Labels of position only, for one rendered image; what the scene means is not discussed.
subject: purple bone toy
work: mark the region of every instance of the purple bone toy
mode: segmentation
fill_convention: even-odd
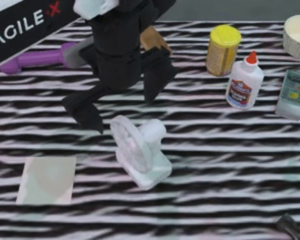
[[[5,74],[17,74],[21,73],[23,67],[60,63],[68,67],[63,53],[74,45],[76,45],[75,42],[68,42],[62,44],[58,50],[25,52],[0,66],[0,71]]]

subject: table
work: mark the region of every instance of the table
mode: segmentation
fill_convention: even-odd
[[[275,222],[300,223],[300,121],[274,114],[283,76],[300,61],[282,49],[283,22],[231,22],[243,40],[237,59],[256,50],[265,79],[255,107],[225,101],[226,77],[205,67],[209,33],[223,22],[158,22],[179,74],[151,106],[138,84],[98,103],[105,133],[82,130],[60,100],[96,82],[88,66],[0,73],[0,239],[288,240]],[[31,50],[56,49],[91,35],[83,21]],[[170,178],[143,192],[115,159],[110,120],[151,118],[167,128]],[[78,155],[70,206],[16,206],[25,157]]]

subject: striped tablecloth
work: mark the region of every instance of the striped tablecloth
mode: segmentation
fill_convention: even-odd
[[[158,22],[179,75],[152,106],[138,84],[107,96],[98,108],[106,131],[80,129],[60,100],[91,88],[90,68],[35,67],[0,73],[0,239],[25,240],[288,240],[275,222],[300,223],[300,121],[274,109],[285,71],[300,61],[282,49],[283,22],[231,22],[243,41],[237,59],[256,50],[265,79],[255,107],[225,101],[226,77],[205,67],[209,33],[223,22]],[[78,21],[31,50],[82,41]],[[139,190],[115,159],[109,122],[152,118],[167,128],[163,152],[171,177]],[[69,206],[16,206],[25,157],[79,155]]]

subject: brown object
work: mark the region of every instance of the brown object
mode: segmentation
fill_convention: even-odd
[[[170,54],[172,54],[172,50],[168,46],[167,42],[153,26],[148,27],[143,31],[143,33],[141,33],[140,41],[146,51],[152,49],[153,47],[158,47],[159,49],[164,47],[170,52]]]

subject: gray tool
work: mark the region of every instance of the gray tool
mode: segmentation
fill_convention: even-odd
[[[79,55],[80,50],[94,44],[94,37],[88,37],[86,40],[77,43],[76,45],[66,49],[63,52],[63,59],[66,62],[66,66],[70,69],[76,69],[87,62]]]
[[[300,240],[300,227],[289,214],[285,214],[276,223],[276,226],[281,232],[289,234],[293,240]]]

